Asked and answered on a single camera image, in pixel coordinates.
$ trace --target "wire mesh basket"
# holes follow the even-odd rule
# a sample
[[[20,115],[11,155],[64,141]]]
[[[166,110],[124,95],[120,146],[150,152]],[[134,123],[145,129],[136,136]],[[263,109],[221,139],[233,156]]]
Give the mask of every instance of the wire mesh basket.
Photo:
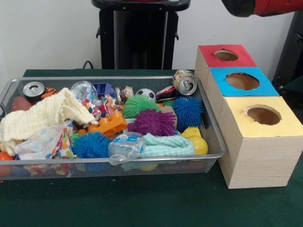
[[[5,86],[0,95],[1,118],[9,113],[12,100],[17,96],[23,96],[23,86],[31,81],[39,81],[46,87],[61,90],[64,87],[70,88],[81,80],[91,83],[110,83],[113,87],[130,86],[133,87],[135,93],[141,88],[148,88],[156,92],[171,86],[172,76],[14,79]],[[0,161],[0,179],[207,173],[216,160],[224,155],[226,146],[201,82],[198,79],[197,82],[198,89],[193,96],[204,103],[205,111],[201,115],[203,123],[199,126],[199,130],[208,143],[209,153],[207,155],[140,157],[117,166],[110,165],[108,158]]]

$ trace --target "brown ball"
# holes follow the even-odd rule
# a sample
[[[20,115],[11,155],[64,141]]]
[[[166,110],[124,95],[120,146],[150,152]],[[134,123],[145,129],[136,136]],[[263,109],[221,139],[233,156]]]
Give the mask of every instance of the brown ball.
[[[16,97],[14,98],[13,102],[11,103],[10,111],[17,111],[17,110],[28,110],[32,105],[29,101],[27,101],[24,97]]]

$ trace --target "green table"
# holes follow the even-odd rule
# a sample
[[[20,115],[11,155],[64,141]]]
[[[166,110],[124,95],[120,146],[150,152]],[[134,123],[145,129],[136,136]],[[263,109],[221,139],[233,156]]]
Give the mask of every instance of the green table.
[[[172,75],[174,71],[28,70],[25,76]],[[303,162],[287,187],[228,190],[207,174],[5,181],[0,227],[302,226]]]

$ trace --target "yellow towel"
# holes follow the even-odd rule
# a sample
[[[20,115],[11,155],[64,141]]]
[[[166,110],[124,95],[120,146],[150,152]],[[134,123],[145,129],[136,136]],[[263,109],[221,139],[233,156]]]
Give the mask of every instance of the yellow towel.
[[[0,142],[9,155],[15,155],[15,140],[27,140],[42,129],[64,124],[66,119],[79,124],[97,124],[95,117],[63,88],[58,94],[45,98],[29,110],[9,113],[0,123]]]

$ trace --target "wooden box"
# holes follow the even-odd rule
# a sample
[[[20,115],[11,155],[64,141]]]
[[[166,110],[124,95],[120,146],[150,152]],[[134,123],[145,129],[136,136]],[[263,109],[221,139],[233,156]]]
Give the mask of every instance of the wooden box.
[[[303,149],[303,126],[282,97],[227,97],[219,126],[228,188],[287,185]]]
[[[256,67],[250,54],[242,45],[199,46],[195,76],[206,88],[209,68]]]
[[[205,92],[217,121],[224,96],[279,96],[258,67],[210,68]]]

